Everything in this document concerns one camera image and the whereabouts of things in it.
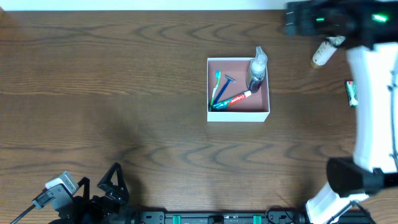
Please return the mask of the white lotion tube with leaves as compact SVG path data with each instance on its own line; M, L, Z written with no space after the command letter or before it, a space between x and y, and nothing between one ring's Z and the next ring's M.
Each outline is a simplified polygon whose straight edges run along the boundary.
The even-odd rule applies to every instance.
M336 37L327 37L315 51L311 59L312 67L320 68L324 66L345 39L346 37L340 35Z

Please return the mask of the red Colgate toothpaste tube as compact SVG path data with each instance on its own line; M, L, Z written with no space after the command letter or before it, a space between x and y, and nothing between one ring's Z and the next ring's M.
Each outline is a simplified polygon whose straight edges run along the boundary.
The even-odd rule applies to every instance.
M242 92L242 93L240 93L240 94L238 94L238 95L236 95L236 96L234 96L232 98L229 98L227 100L221 101L221 102L216 103L216 104L213 104L211 106L211 110L212 111L223 111L223 110L229 108L230 106L233 106L234 104L245 100L246 98L248 98L251 95L252 95L251 91Z

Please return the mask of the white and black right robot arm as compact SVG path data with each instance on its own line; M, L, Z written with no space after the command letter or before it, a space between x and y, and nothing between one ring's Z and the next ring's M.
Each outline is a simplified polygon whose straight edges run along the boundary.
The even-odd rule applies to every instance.
M397 2L288 2L285 28L288 35L344 38L359 102L354 154L329 159L326 184L297 217L337 223L351 207L397 186Z

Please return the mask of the green soap bar package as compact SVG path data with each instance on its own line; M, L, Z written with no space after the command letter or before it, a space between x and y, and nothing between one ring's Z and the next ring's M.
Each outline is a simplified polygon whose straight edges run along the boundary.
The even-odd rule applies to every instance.
M348 103L351 108L358 107L358 92L354 81L349 80L345 82L346 92L348 95Z

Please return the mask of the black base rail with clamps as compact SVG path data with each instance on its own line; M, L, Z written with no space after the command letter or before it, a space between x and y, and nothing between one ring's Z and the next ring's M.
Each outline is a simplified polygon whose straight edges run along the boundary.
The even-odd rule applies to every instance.
M266 211L238 212L168 212L161 210L141 211L134 215L130 224L273 224L273 223L345 223L372 224L374 220L367 210L362 208L350 210L347 205L344 210L323 217L319 220L318 211L310 211L304 205L301 208L284 208L273 206Z

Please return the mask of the clear foam pump bottle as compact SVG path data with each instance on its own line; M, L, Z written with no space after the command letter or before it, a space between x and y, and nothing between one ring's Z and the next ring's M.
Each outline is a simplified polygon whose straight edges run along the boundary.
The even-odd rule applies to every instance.
M267 70L267 55L261 46L256 47L256 56L251 60L246 75L246 86L251 93L259 91Z

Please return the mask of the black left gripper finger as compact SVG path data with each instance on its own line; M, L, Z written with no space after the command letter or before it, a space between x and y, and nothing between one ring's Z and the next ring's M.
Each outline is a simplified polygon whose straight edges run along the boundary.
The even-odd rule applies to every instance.
M83 187L83 200L89 201L90 200L90 179L87 177L83 177L78 182L79 188Z
M129 199L121 165L115 162L98 182L97 187L111 199Z

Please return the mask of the white box with pink interior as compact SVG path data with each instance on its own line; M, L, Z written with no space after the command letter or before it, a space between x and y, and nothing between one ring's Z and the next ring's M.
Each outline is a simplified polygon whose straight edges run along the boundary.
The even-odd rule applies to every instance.
M246 86L246 75L250 66L249 57L224 57L207 59L207 103L211 101L213 88L216 84L215 72L221 71L220 85L216 95L226 83L224 75L236 80L230 83L218 102L232 98L242 92L248 91ZM264 122L271 112L269 102L268 77L265 77L258 92L243 101L223 111L212 111L207 106L208 122Z

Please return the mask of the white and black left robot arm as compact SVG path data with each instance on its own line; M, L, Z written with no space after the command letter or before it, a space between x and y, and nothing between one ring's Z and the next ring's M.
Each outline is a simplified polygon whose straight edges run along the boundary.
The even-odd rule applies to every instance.
M90 179L76 181L68 172L49 188L50 203L58 212L55 223L140 223L139 212L129 205L129 192L121 165L115 162L98 182L102 197L90 195Z

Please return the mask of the blue disposable razor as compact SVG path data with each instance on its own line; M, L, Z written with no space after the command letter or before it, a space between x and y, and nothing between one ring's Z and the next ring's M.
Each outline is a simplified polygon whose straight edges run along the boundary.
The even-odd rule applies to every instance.
M219 93L217 95L215 95L215 100L214 103L217 103L219 101L219 99L221 98L221 96L223 95L223 93L225 92L225 90L227 89L228 85L232 82L235 83L236 80L228 75L224 75L225 79L226 79L226 83L223 85L223 87L221 88L221 90L219 91Z

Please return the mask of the green white toothbrush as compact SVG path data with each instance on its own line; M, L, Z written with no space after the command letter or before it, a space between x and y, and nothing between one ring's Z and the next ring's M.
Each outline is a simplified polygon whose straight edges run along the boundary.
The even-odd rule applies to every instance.
M221 80L221 71L217 70L217 71L215 72L215 79L216 79L216 84L215 84L215 86L214 86L214 88L213 88L213 91L212 91L210 106L213 105L214 100L215 100L215 95L216 95L216 92L217 92L217 89L218 89L218 87L219 87L220 80Z

